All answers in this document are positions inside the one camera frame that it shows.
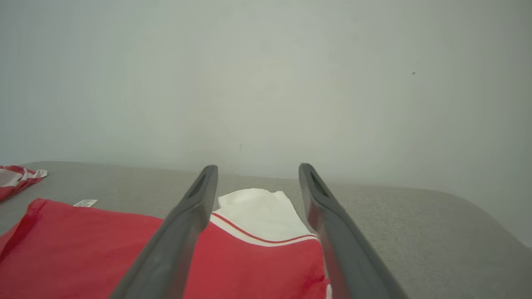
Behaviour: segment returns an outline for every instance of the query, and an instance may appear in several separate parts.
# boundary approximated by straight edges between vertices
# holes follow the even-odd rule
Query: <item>white wall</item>
[[[442,190],[532,246],[529,0],[12,0],[0,164]]]

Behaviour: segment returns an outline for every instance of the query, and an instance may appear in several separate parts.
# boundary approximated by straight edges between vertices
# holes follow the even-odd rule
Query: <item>red stripe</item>
[[[259,238],[259,237],[256,237],[256,236],[253,236],[252,234],[244,231],[242,228],[236,226],[235,224],[233,224],[231,221],[225,219],[224,217],[216,214],[216,213],[212,213],[214,216],[220,218],[221,220],[223,220],[225,223],[231,225],[232,227],[236,228],[237,230],[239,230],[241,233],[243,233],[244,235],[248,236],[248,237],[252,237],[254,239],[257,239],[257,240],[260,240],[260,241],[263,241],[263,242],[266,242],[266,243],[273,243],[273,244],[277,244],[277,243],[284,243],[284,242],[288,242],[288,241],[293,241],[293,240],[297,240],[297,239],[301,239],[301,238],[305,238],[305,237],[314,237],[316,238],[315,235],[303,235],[303,236],[299,236],[299,237],[295,237],[295,238],[292,238],[292,239],[288,239],[288,240],[283,240],[283,241],[269,241],[269,240],[265,240],[263,238]]]

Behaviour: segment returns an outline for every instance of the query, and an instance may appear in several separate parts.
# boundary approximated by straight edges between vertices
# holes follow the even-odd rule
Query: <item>gray carpet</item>
[[[197,176],[74,162],[26,167],[49,175],[0,204],[1,233],[36,197],[68,204],[96,199],[95,208],[164,218]],[[328,186],[410,298],[532,298],[531,251],[468,201],[421,189]],[[284,191],[304,220],[296,179],[220,175],[218,195],[245,188]]]

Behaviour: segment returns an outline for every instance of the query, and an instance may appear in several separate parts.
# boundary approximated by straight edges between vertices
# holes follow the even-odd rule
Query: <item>red and white cloth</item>
[[[317,237],[283,192],[219,198],[184,298],[331,298]],[[0,237],[0,298],[107,298],[161,219],[37,199]]]
[[[33,171],[17,165],[6,167],[0,165],[0,202],[40,182],[47,175],[48,172],[44,169]]]

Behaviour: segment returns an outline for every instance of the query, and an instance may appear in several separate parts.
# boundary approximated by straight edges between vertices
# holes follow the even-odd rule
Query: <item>paper tag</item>
[[[74,206],[91,207],[97,202],[98,202],[98,200],[82,200],[79,203],[75,204]]]

